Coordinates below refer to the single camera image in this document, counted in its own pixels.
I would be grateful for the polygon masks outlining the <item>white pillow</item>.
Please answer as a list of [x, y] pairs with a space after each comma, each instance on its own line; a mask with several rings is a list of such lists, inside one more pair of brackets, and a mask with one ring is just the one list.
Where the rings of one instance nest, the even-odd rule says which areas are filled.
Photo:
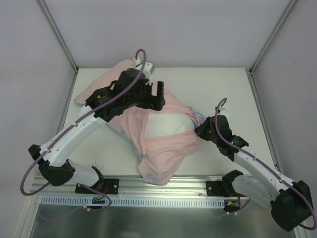
[[194, 130], [194, 123], [187, 114], [149, 114], [145, 137], [180, 134]]

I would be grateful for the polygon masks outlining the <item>blue and pink printed pillowcase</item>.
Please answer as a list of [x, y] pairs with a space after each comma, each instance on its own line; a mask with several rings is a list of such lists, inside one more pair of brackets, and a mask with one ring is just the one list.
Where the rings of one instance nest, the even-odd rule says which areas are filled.
[[[164, 99], [165, 105], [161, 111], [132, 107], [108, 123], [112, 129], [133, 142], [143, 181], [154, 185], [166, 185], [185, 156], [200, 145], [201, 139], [194, 130], [206, 119], [167, 89], [164, 89]], [[149, 114], [187, 114], [194, 123], [194, 130], [175, 135], [145, 137]]]

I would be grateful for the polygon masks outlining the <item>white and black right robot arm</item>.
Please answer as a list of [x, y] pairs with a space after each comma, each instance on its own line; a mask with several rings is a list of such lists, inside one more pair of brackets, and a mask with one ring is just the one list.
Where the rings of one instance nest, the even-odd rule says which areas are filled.
[[302, 180], [295, 182], [263, 162], [242, 137], [234, 135], [226, 116], [208, 117], [195, 129], [196, 135], [213, 142], [219, 152], [248, 171], [233, 170], [222, 177], [217, 186], [207, 188], [218, 196], [244, 195], [271, 213], [285, 231], [317, 216], [309, 186]]

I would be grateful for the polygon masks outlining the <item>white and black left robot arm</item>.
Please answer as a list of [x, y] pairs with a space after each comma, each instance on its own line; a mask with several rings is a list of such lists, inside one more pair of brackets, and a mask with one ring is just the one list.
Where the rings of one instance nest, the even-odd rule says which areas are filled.
[[69, 127], [46, 144], [33, 144], [29, 153], [48, 183], [61, 186], [74, 181], [85, 185], [91, 193], [101, 192], [104, 186], [101, 172], [95, 167], [79, 165], [69, 156], [96, 129], [129, 108], [162, 110], [165, 105], [164, 82], [157, 82], [156, 94], [152, 94], [152, 86], [149, 76], [129, 68], [108, 86], [95, 90]]

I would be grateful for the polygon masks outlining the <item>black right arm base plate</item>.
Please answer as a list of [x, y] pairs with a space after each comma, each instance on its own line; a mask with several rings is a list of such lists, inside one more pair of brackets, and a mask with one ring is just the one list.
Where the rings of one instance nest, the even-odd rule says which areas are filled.
[[226, 191], [222, 184], [222, 181], [206, 181], [206, 192], [208, 197], [229, 197], [230, 195]]

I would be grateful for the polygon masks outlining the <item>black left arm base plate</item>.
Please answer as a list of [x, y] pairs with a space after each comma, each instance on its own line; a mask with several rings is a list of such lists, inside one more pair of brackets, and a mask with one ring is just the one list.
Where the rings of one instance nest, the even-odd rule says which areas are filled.
[[77, 184], [75, 193], [77, 194], [96, 194], [95, 191], [103, 194], [117, 195], [119, 189], [119, 179], [116, 178], [102, 178], [92, 187], [86, 188], [81, 184]]

